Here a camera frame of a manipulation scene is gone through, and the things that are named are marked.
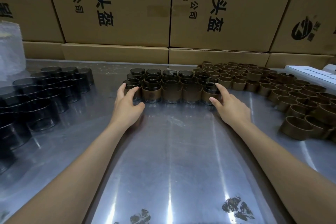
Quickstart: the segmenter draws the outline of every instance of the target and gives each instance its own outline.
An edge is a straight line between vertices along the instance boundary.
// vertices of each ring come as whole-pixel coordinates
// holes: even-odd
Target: stainless steel table
[[[28,60],[46,66],[89,67],[95,85],[61,115],[61,123],[15,150],[17,162],[0,176],[0,223],[79,156],[108,124],[116,90],[131,68],[191,70],[193,66]],[[27,71],[11,77],[29,75]],[[283,114],[263,97],[234,92],[253,122],[298,159],[336,183],[336,144],[295,141],[280,133]],[[213,107],[146,104],[142,123],[127,131],[107,169],[85,223],[291,223],[255,158]]]

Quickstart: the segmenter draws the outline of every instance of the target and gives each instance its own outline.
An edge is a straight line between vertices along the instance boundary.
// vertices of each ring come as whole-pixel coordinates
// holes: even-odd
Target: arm
[[[111,122],[73,163],[19,209],[6,224],[82,223],[103,178],[112,153],[124,132],[136,122],[145,108],[133,106],[138,87],[124,96],[120,86]]]
[[[222,103],[214,98],[210,101],[250,148],[294,220],[298,224],[334,223],[336,185],[260,131],[251,123],[250,109],[226,88],[216,85]]]

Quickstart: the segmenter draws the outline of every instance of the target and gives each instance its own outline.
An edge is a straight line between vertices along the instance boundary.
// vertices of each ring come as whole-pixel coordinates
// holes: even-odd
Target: left hand
[[[136,106],[133,105],[133,96],[139,87],[130,89],[127,94],[124,95],[125,87],[126,83],[123,83],[117,91],[117,98],[115,99],[110,124],[118,124],[127,129],[139,119],[145,108],[145,104],[141,102]]]

